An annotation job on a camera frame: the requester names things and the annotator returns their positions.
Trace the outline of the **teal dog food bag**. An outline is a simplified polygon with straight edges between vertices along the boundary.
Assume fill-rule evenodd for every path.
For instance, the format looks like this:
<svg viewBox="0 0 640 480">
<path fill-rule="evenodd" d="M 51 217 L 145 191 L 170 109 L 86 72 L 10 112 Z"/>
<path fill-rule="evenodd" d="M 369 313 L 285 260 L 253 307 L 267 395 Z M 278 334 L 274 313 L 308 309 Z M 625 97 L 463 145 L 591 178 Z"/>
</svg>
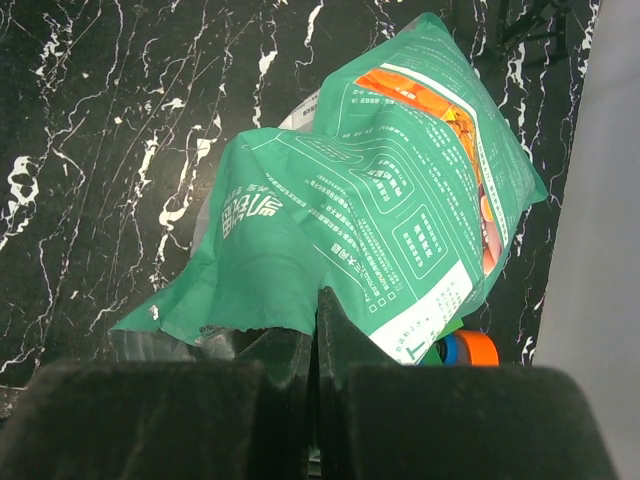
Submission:
<svg viewBox="0 0 640 480">
<path fill-rule="evenodd" d="M 355 58 L 279 128 L 225 148 L 183 272 L 109 333 L 123 360 L 231 357 L 241 332 L 316 330 L 318 294 L 401 364 L 477 310 L 546 197 L 433 14 Z"/>
</svg>

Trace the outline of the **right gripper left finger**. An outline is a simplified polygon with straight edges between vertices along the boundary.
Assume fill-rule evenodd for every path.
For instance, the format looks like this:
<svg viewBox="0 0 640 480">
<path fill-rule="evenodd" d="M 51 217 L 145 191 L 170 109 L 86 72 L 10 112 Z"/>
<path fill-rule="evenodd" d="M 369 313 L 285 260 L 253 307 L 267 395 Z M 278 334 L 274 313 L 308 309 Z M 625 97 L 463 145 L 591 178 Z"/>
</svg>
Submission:
<svg viewBox="0 0 640 480">
<path fill-rule="evenodd" d="M 232 360 L 55 363 L 1 431 L 5 479 L 302 479 L 310 336 Z"/>
</svg>

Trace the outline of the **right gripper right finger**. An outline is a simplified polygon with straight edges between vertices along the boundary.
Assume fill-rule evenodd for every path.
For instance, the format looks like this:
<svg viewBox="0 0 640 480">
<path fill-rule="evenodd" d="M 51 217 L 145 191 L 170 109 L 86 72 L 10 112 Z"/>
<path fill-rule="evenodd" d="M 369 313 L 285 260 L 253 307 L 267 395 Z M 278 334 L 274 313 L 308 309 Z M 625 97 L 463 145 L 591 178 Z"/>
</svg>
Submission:
<svg viewBox="0 0 640 480">
<path fill-rule="evenodd" d="M 403 366 L 318 295 L 325 479 L 613 479 L 585 395 L 537 367 Z"/>
</svg>

